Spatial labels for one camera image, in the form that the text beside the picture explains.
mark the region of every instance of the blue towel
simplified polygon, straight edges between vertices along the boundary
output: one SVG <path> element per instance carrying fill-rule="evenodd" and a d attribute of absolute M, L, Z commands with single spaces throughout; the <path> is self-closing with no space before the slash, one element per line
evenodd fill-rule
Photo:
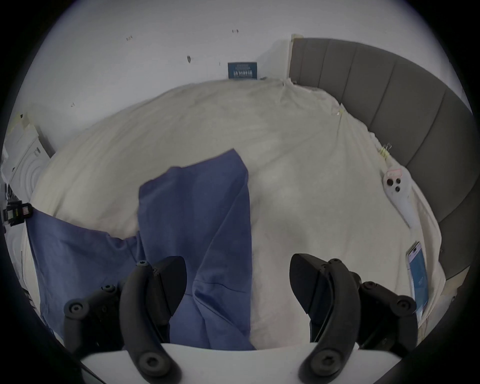
<path fill-rule="evenodd" d="M 182 256 L 185 295 L 170 320 L 170 341 L 250 350 L 252 236 L 248 171 L 230 150 L 170 168 L 140 187 L 135 237 L 113 238 L 35 210 L 26 221 L 40 312 L 60 336 L 63 306 L 128 276 L 139 260 Z"/>

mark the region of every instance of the mattress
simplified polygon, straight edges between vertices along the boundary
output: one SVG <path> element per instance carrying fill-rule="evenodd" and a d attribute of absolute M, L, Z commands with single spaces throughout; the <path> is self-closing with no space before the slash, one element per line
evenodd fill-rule
<path fill-rule="evenodd" d="M 250 342 L 307 343 L 309 317 L 288 279 L 294 253 L 339 258 L 363 281 L 411 296 L 406 252 L 422 242 L 429 303 L 443 289 L 441 235 L 415 184 L 411 230 L 382 188 L 395 160 L 363 123 L 321 90 L 289 80 L 216 81 L 173 89 L 104 119 L 62 148 L 42 174 L 32 205 L 69 223 L 127 238 L 138 230 L 139 187 L 171 166 L 234 148 L 249 172 L 252 226 Z M 36 272 L 22 239 L 24 281 L 39 307 Z"/>

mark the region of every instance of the gray headboard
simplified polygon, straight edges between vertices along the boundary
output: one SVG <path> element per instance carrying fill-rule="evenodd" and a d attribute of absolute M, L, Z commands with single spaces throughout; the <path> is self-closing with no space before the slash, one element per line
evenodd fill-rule
<path fill-rule="evenodd" d="M 460 98 L 411 61 L 342 40 L 294 39 L 289 76 L 330 93 L 392 145 L 440 224 L 446 278 L 465 270 L 480 240 L 480 139 Z"/>

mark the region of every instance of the sticker on wall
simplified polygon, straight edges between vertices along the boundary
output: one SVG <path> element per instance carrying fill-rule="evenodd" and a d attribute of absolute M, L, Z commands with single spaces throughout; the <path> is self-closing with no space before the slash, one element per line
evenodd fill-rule
<path fill-rule="evenodd" d="M 229 79 L 256 79 L 257 63 L 255 62 L 228 63 L 228 78 Z"/>

